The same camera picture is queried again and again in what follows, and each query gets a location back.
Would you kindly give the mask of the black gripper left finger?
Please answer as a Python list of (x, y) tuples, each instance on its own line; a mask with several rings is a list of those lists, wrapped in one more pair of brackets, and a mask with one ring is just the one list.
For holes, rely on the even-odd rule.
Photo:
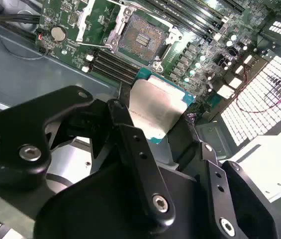
[(95, 100), (84, 89), (68, 86), (0, 112), (0, 185), (37, 187), (50, 166), (51, 150), (72, 136), (91, 139), (103, 168), (154, 161), (126, 105)]

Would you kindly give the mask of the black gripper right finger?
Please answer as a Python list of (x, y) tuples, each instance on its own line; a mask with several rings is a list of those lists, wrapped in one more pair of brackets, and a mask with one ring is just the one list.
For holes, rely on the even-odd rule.
[(181, 116), (169, 132), (179, 165), (169, 179), (177, 228), (191, 239), (277, 239), (280, 216), (235, 162), (218, 163), (212, 147)]

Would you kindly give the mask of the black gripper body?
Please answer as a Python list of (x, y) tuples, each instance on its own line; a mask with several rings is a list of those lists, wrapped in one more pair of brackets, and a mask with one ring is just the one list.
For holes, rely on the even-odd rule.
[(190, 239), (177, 228), (169, 179), (153, 160), (115, 162), (51, 198), (36, 239)]

